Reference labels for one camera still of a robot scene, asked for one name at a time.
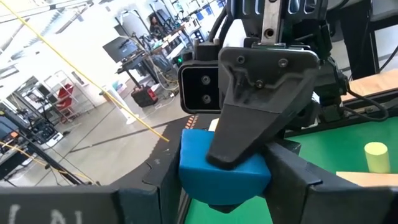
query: green mat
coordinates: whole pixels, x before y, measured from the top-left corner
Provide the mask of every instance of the green mat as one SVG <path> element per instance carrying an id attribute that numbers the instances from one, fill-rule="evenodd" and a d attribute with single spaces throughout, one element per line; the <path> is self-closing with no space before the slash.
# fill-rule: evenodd
<path id="1" fill-rule="evenodd" d="M 332 172 L 367 172 L 365 144 L 378 141 L 389 148 L 391 171 L 398 173 L 398 118 L 383 123 L 364 123 L 290 138 L 300 142 L 300 156 Z M 266 201 L 256 197 L 230 214 L 210 209 L 207 204 L 192 200 L 186 224 L 265 224 L 272 223 Z"/>

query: robotics lab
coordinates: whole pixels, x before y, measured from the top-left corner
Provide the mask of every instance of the robotics lab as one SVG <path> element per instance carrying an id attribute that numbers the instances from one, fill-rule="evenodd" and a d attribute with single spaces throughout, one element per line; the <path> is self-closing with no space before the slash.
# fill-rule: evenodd
<path id="1" fill-rule="evenodd" d="M 0 224 L 396 224 L 397 37 L 398 0 L 0 0 Z"/>

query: computer monitor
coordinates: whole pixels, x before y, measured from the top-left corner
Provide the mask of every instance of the computer monitor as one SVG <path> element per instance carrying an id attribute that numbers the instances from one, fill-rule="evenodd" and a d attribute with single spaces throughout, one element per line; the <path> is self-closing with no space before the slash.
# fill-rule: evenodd
<path id="1" fill-rule="evenodd" d="M 4 139 L 8 134 L 18 129 L 18 127 L 7 118 L 0 116 L 0 139 Z"/>
<path id="2" fill-rule="evenodd" d="M 112 40 L 104 45 L 103 48 L 116 63 L 133 54 L 138 49 L 133 41 L 123 37 Z"/>

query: blue foam cube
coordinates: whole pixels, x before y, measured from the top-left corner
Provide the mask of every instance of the blue foam cube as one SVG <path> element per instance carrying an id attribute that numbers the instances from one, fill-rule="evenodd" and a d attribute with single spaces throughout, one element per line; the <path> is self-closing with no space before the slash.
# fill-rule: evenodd
<path id="1" fill-rule="evenodd" d="M 185 129 L 182 133 L 179 176 L 194 199 L 209 205 L 236 205 L 262 194 L 271 174 L 256 154 L 234 170 L 219 169 L 206 161 L 214 132 Z"/>

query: wooden board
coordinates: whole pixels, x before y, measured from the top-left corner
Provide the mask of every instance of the wooden board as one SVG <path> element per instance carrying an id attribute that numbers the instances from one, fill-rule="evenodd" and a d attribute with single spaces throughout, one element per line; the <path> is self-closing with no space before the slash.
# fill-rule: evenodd
<path id="1" fill-rule="evenodd" d="M 361 96 L 398 88 L 398 69 L 371 75 L 349 83 L 351 90 Z M 341 100 L 353 99 L 351 95 L 341 96 Z"/>
<path id="2" fill-rule="evenodd" d="M 336 175 L 362 187 L 398 186 L 398 174 L 336 172 Z"/>

